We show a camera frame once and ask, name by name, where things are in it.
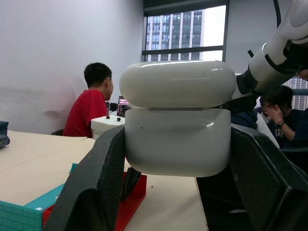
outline cable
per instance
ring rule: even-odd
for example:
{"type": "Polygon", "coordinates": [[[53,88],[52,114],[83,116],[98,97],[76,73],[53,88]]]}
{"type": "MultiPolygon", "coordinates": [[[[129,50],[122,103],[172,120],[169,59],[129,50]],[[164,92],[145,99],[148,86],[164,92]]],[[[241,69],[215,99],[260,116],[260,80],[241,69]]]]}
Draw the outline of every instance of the cable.
{"type": "Polygon", "coordinates": [[[280,13],[278,0],[273,0],[273,2],[274,2],[274,6],[275,6],[275,11],[276,11],[277,28],[278,28],[280,23],[281,23],[281,13],[280,13]]]}

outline table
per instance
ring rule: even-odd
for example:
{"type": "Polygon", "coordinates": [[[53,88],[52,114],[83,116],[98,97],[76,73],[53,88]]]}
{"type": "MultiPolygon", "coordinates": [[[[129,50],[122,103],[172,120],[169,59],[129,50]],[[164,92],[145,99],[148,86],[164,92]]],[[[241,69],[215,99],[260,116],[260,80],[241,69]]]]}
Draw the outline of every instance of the table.
{"type": "MultiPolygon", "coordinates": [[[[71,164],[79,163],[94,144],[87,138],[11,131],[8,135],[12,142],[0,151],[0,200],[18,205],[63,184],[71,164]]],[[[147,195],[125,230],[206,231],[195,179],[149,175],[147,195]]]]}

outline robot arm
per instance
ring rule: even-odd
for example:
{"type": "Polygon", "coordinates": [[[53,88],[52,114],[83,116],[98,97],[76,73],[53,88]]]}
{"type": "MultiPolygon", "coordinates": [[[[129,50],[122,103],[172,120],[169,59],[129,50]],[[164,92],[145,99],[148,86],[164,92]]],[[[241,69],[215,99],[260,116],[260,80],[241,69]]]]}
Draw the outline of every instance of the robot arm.
{"type": "Polygon", "coordinates": [[[231,101],[223,105],[234,113],[254,107],[255,95],[281,85],[308,68],[308,0],[294,0],[284,20],[267,43],[237,76],[231,101]]]}

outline window frame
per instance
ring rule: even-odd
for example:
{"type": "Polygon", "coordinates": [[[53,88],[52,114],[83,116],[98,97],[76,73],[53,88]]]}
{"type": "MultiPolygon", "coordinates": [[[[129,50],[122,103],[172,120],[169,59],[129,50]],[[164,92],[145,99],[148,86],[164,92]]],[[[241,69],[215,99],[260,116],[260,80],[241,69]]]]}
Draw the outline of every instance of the window frame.
{"type": "Polygon", "coordinates": [[[176,7],[172,7],[172,6],[170,7],[170,4],[168,4],[165,7],[160,6],[158,8],[152,7],[152,8],[144,9],[141,61],[146,62],[147,55],[196,53],[196,52],[205,52],[205,51],[222,51],[222,61],[224,62],[226,60],[226,43],[227,43],[227,31],[228,31],[228,20],[229,20],[229,7],[230,7],[230,0],[207,0],[207,1],[201,1],[197,5],[190,3],[190,4],[183,4],[183,5],[176,6],[176,7]],[[173,49],[150,50],[150,51],[146,49],[148,17],[197,11],[197,10],[203,10],[203,9],[224,6],[224,5],[226,6],[226,15],[225,15],[225,29],[224,29],[223,45],[209,46],[209,47],[173,48],[173,49]]]}

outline teal box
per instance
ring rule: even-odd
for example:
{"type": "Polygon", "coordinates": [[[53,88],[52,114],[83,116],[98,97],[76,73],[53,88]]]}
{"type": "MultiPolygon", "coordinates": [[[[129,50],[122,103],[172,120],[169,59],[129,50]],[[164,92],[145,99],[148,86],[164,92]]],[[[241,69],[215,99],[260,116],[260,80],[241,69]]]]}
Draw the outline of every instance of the teal box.
{"type": "MultiPolygon", "coordinates": [[[[72,164],[70,173],[76,166],[72,164]]],[[[55,203],[63,187],[64,184],[24,206],[0,201],[0,231],[42,231],[43,211],[55,203]]]]}

